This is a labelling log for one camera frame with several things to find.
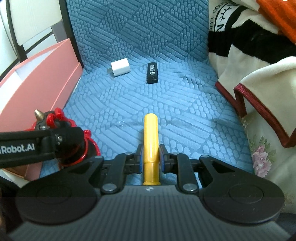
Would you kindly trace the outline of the yellow handled screwdriver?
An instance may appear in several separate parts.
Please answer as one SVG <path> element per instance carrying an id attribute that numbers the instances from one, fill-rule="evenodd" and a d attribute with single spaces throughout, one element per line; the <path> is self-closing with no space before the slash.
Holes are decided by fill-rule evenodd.
<path id="1" fill-rule="evenodd" d="M 159 130 L 158 117 L 148 113 L 144 117 L 144 183 L 160 185 L 159 180 Z"/>

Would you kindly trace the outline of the black lighter with print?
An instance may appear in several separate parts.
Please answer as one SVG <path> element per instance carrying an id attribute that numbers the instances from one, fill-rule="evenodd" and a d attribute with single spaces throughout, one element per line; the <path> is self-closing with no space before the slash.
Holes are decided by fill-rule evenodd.
<path id="1" fill-rule="evenodd" d="M 158 64 L 151 62 L 147 65 L 147 84 L 158 83 Z"/>

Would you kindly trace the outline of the blue textured sofa cushion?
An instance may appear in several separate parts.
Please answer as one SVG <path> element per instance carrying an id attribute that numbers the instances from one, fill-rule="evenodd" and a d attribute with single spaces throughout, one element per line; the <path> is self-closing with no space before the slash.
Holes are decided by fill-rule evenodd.
<path id="1" fill-rule="evenodd" d="M 241 122 L 215 87 L 207 1 L 66 1 L 66 8 L 83 73 L 63 112 L 91 131 L 102 156 L 134 152 L 153 113 L 169 152 L 253 171 Z"/>

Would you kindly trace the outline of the pink storage box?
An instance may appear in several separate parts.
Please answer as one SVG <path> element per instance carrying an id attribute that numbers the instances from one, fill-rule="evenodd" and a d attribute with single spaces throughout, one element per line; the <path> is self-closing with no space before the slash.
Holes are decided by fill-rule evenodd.
<path id="1" fill-rule="evenodd" d="M 13 67 L 1 81 L 1 134 L 29 129 L 36 109 L 63 108 L 82 72 L 69 39 Z"/>

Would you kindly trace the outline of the small white charger cube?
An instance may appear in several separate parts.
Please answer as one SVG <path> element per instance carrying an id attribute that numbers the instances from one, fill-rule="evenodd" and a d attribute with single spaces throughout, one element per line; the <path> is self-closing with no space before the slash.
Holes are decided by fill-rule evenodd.
<path id="1" fill-rule="evenodd" d="M 127 58 L 112 62 L 111 67 L 107 69 L 107 73 L 113 74 L 114 77 L 124 75 L 129 72 L 130 72 L 130 64 Z"/>

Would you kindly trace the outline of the white black folding chair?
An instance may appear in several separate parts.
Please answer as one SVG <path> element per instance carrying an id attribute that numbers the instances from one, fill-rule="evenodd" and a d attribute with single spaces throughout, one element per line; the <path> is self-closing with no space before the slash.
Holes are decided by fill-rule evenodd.
<path id="1" fill-rule="evenodd" d="M 72 36 L 67 1 L 1 1 L 1 79 L 18 63 Z"/>

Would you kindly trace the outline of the black white cream blanket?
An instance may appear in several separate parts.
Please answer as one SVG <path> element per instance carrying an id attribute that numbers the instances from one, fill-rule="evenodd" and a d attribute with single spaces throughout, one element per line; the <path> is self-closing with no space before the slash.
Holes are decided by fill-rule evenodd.
<path id="1" fill-rule="evenodd" d="M 295 213 L 295 1 L 210 1 L 216 87 L 241 118 L 254 173 Z"/>

